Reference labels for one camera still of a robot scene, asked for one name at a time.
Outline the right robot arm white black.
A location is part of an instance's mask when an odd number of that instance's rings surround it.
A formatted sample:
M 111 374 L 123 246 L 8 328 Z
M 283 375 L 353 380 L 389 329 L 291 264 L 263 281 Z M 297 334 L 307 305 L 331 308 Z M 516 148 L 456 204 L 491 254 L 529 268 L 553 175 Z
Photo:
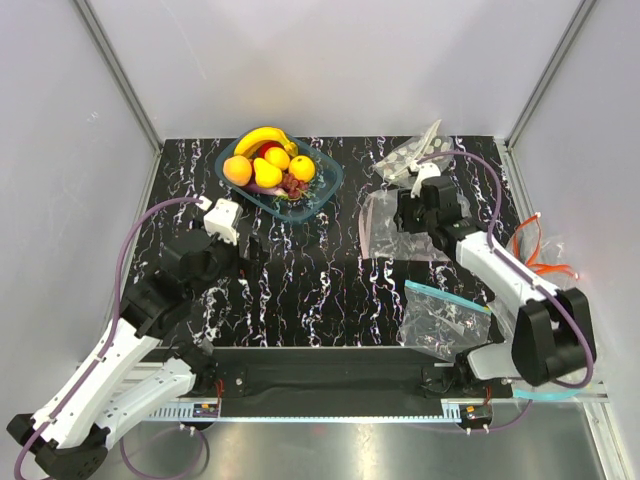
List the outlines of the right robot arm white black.
M 520 379 L 533 387 L 587 386 L 597 349 L 586 295 L 543 279 L 500 245 L 488 228 L 464 216 L 449 177 L 426 178 L 417 185 L 417 193 L 397 193 L 397 229 L 428 234 L 436 249 L 476 275 L 515 317 L 512 340 L 472 347 L 456 357 L 457 390 L 476 396 L 498 378 Z

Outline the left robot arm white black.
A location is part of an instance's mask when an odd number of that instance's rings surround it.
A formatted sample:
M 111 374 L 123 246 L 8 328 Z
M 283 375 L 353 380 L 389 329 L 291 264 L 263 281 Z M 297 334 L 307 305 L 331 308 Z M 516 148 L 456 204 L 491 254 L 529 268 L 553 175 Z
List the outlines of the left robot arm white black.
M 134 426 L 175 397 L 203 396 L 219 386 L 210 348 L 183 344 L 147 379 L 120 396 L 129 372 L 191 314 L 221 279 L 246 280 L 268 254 L 249 239 L 249 254 L 218 233 L 192 229 L 163 247 L 143 278 L 126 288 L 118 318 L 62 389 L 34 413 L 18 414 L 7 431 L 49 479 L 87 479 Z

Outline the purple grape bunch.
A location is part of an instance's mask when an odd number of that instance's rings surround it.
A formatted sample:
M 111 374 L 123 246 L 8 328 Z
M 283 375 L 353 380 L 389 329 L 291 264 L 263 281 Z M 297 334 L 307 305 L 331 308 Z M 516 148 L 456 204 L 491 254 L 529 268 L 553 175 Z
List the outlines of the purple grape bunch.
M 296 201 L 304 197 L 309 189 L 309 184 L 298 180 L 294 175 L 285 173 L 280 184 L 280 188 L 290 201 Z

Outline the pink zip top bag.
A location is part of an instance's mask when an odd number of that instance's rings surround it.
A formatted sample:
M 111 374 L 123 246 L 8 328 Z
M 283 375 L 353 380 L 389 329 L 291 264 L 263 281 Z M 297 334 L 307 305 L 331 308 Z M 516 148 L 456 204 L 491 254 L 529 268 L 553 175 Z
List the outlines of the pink zip top bag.
M 359 214 L 361 253 L 368 259 L 398 261 L 448 261 L 449 255 L 433 244 L 429 233 L 399 232 L 394 221 L 398 190 L 377 190 L 369 194 Z M 457 194 L 464 217 L 470 218 L 470 230 L 477 226 L 471 218 L 469 202 Z

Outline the orange peach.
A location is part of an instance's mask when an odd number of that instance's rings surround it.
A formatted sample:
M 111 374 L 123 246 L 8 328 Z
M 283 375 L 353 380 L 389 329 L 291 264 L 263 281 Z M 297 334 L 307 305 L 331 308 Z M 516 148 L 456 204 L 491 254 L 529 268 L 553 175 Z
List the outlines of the orange peach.
M 232 184 L 244 187 L 253 177 L 252 162 L 242 155 L 232 156 L 224 161 L 223 174 Z

